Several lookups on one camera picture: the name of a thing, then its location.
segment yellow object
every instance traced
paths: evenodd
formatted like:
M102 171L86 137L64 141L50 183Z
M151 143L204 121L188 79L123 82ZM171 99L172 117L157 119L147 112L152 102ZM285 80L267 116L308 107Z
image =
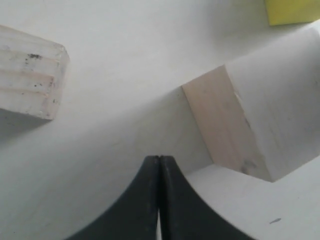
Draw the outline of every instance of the yellow object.
M320 19L320 0L265 0L270 25L308 23Z

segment black plastic object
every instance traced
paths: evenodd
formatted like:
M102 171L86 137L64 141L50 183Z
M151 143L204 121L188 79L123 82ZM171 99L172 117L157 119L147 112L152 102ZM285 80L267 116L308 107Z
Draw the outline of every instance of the black plastic object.
M253 240L214 212L193 190L173 157L160 159L163 240Z
M171 156L148 156L136 177L96 221L67 240L253 240L214 212Z
M155 240L158 220L159 157L146 157L120 198L68 240Z

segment white painted wooden block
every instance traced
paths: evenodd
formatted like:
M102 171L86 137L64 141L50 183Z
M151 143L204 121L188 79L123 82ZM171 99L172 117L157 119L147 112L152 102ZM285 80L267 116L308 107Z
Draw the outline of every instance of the white painted wooden block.
M182 86L212 160L275 181L320 155L320 36L296 32Z
M0 109L54 119L69 62L64 46L0 25Z

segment white tabletop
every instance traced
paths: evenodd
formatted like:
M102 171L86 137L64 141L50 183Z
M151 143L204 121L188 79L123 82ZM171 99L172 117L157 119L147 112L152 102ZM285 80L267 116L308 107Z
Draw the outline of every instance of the white tabletop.
M0 112L2 240L71 235L146 155L173 155L185 173L211 165L179 86L303 27L269 27L263 0L2 0L0 24L63 44L72 65L54 121ZM259 239L313 240L317 163L273 184L215 165L189 179Z

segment wooden block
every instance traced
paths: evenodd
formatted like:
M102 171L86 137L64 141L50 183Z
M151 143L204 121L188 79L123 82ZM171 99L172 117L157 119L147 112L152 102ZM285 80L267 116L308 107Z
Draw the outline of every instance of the wooden block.
M270 25L308 23L320 19L319 0L265 0Z
M275 181L320 154L320 36L290 36L182 86L212 160Z
M0 109L54 119L69 62L62 45L0 25Z

